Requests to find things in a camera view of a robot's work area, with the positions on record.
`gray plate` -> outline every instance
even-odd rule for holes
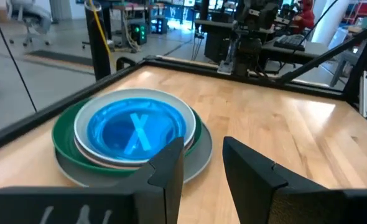
[[[213,153],[213,141],[207,127],[202,125],[202,136],[196,149],[185,157],[183,162],[183,182],[195,178],[201,173],[210,162]],[[100,174],[90,170],[82,169],[68,159],[64,158],[55,150],[55,156],[61,172],[74,183],[82,187],[108,187],[116,185],[124,177],[116,177],[113,175]]]

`black cable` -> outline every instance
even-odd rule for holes
[[[199,43],[200,43],[200,40],[197,40],[197,44],[196,44],[196,47],[195,47],[195,53],[193,55],[193,59],[192,60],[195,60],[196,57],[197,57],[196,52],[197,52],[197,47],[198,47]]]
[[[196,53],[195,53],[195,58],[193,60],[196,60],[197,55],[198,55],[198,51],[200,50],[200,46],[201,46],[202,42],[203,42],[203,39],[201,39],[200,42],[197,45],[197,49],[196,49]]]
[[[15,58],[14,58],[14,56],[12,55],[12,52],[11,52],[11,50],[10,50],[9,46],[8,46],[7,40],[5,39],[5,36],[4,36],[4,33],[3,33],[3,32],[2,32],[2,30],[1,30],[1,26],[0,26],[0,34],[1,34],[1,38],[2,38],[2,40],[4,41],[5,46],[7,47],[7,50],[8,50],[9,56],[11,57],[12,61],[14,62],[14,65],[15,65],[15,67],[16,67],[16,70],[17,70],[17,72],[18,72],[18,74],[19,74],[19,76],[20,76],[20,78],[21,78],[21,80],[22,80],[22,83],[23,83],[23,85],[24,85],[24,88],[25,88],[25,90],[26,90],[26,93],[27,93],[27,95],[29,96],[30,102],[32,103],[33,109],[34,109],[34,111],[35,111],[35,112],[37,112],[37,108],[36,108],[36,107],[35,107],[35,105],[34,105],[34,102],[33,102],[32,96],[30,95],[29,89],[27,88],[26,82],[25,82],[25,81],[24,81],[24,79],[23,79],[22,73],[21,73],[21,71],[19,70],[19,67],[17,66],[17,63],[16,63],[16,61],[15,61]]]
[[[265,70],[259,65],[258,60],[257,60],[257,67],[261,71],[261,73],[264,75],[264,77],[268,80],[269,79],[269,76],[267,75],[267,73],[265,72]]]
[[[192,58],[191,58],[191,60],[193,60],[193,57],[195,55],[195,46],[196,46],[196,37],[193,39]]]
[[[304,38],[301,40],[301,42],[298,44],[298,47],[302,45],[302,43],[304,42],[305,39],[307,39],[307,37],[312,33],[312,31],[316,28],[316,26],[318,25],[318,23],[322,20],[322,18],[325,16],[325,14],[335,5],[335,3],[338,0],[335,0],[333,3],[331,3],[331,5],[327,8],[327,10],[322,14],[322,16],[320,16],[319,20],[316,22],[316,24],[312,27],[312,29],[304,36]],[[295,54],[295,52],[297,51],[297,49],[293,50],[293,52],[290,54],[290,59],[293,57],[293,55]],[[278,69],[278,73],[282,70],[282,68],[286,65],[287,62],[284,62],[283,65]]]

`white wall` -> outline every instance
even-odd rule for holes
[[[334,0],[327,0],[323,12],[325,12],[333,2]],[[312,42],[323,43],[326,46],[330,44],[349,3],[350,0],[338,0],[336,2],[315,28]]]
[[[72,19],[85,19],[85,10],[83,4],[76,4],[76,0],[70,1],[70,9],[72,10]]]
[[[35,0],[35,5],[40,6],[48,12],[51,12],[51,4],[49,3],[49,1],[50,0]]]

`wooden tabletop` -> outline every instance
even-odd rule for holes
[[[209,166],[185,184],[179,223],[239,223],[222,159],[233,136],[328,188],[367,188],[367,121],[344,101],[144,67],[104,89],[155,88],[186,101],[214,140]],[[57,168],[55,119],[0,148],[0,187],[74,186]]]

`blue plate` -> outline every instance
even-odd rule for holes
[[[147,98],[111,103],[97,111],[87,127],[95,152],[122,161],[150,159],[185,133],[185,120],[179,111]]]

